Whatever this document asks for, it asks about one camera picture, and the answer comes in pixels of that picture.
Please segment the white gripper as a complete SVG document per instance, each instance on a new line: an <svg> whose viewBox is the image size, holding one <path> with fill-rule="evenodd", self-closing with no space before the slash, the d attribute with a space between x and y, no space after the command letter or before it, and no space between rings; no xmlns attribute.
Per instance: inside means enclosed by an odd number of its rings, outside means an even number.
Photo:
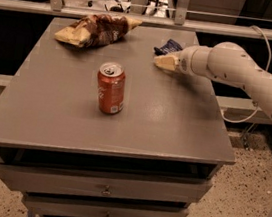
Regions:
<svg viewBox="0 0 272 217"><path fill-rule="evenodd" d="M208 67L208 57L211 52L210 47L205 46L189 46L180 53L167 53L154 58L156 67L167 70L177 71L179 69L183 74L211 77Z"/></svg>

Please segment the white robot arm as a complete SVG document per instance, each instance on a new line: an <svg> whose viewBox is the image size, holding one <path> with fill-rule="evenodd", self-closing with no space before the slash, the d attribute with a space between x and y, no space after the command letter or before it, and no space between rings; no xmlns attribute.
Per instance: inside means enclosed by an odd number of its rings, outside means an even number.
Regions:
<svg viewBox="0 0 272 217"><path fill-rule="evenodd" d="M247 52L232 42L212 47L189 46L154 58L160 69L203 76L242 89L272 120L272 74L261 69Z"/></svg>

